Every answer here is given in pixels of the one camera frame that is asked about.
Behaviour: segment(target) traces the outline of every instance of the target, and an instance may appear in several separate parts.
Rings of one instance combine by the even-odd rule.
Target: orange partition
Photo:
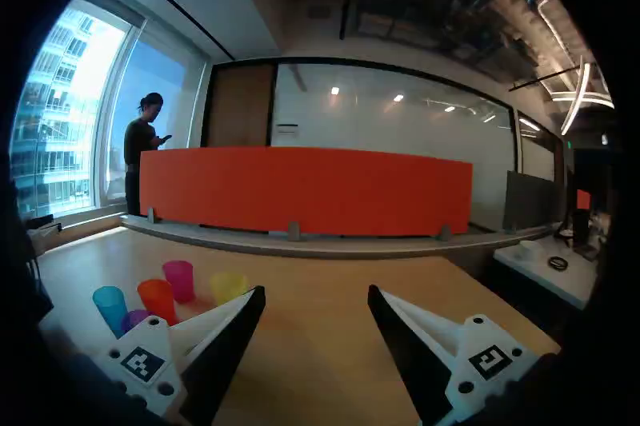
[[[351,149],[235,147],[142,153],[140,206],[173,221],[351,236],[464,233],[472,165]]]

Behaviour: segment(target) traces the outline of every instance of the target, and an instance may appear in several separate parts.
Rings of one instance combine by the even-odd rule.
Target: glass window
[[[74,0],[42,45],[18,103],[10,155],[22,214],[93,204],[89,166],[98,103],[129,26],[83,8],[113,16]]]
[[[511,118],[503,106],[411,75],[358,66],[285,64],[278,67],[271,144],[472,163],[470,221],[500,230],[506,173],[515,166]],[[280,134],[278,124],[298,127]]]
[[[124,136],[138,117],[140,99],[152,91],[164,99],[153,124],[158,136],[173,137],[162,148],[186,148],[204,57],[185,40],[147,22],[127,63],[108,137],[104,193],[108,201],[125,196]]]
[[[518,120],[522,146],[522,172],[555,181],[555,154],[559,140],[523,113],[518,113]]]

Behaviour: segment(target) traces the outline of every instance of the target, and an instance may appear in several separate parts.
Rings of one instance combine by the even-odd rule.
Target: plastic cup
[[[151,316],[151,313],[146,309],[134,309],[129,311],[122,319],[122,331],[127,332],[133,329],[138,323],[142,322],[145,318]]]
[[[176,302],[188,303],[195,299],[194,266],[189,261],[167,261],[162,271],[171,283]]]
[[[169,326],[178,323],[174,307],[174,292],[167,281],[143,281],[138,285],[138,294],[147,311],[166,320]]]
[[[120,288],[102,286],[94,291],[93,299],[115,337],[122,336],[125,333],[122,329],[122,319],[126,316],[126,303],[125,295]]]
[[[211,292],[218,305],[246,293],[249,281],[241,273],[215,273],[210,279]]]

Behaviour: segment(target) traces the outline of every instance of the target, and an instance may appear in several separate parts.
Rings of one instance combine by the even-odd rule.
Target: gray panel
[[[506,230],[548,225],[560,217],[561,188],[549,180],[509,171],[506,175]]]

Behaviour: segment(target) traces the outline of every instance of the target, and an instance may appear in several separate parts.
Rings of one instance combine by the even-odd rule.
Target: blue cup
[[[102,286],[94,291],[94,303],[100,314],[105,319],[116,338],[125,332],[122,329],[122,320],[126,316],[125,295],[120,288],[115,286]]]

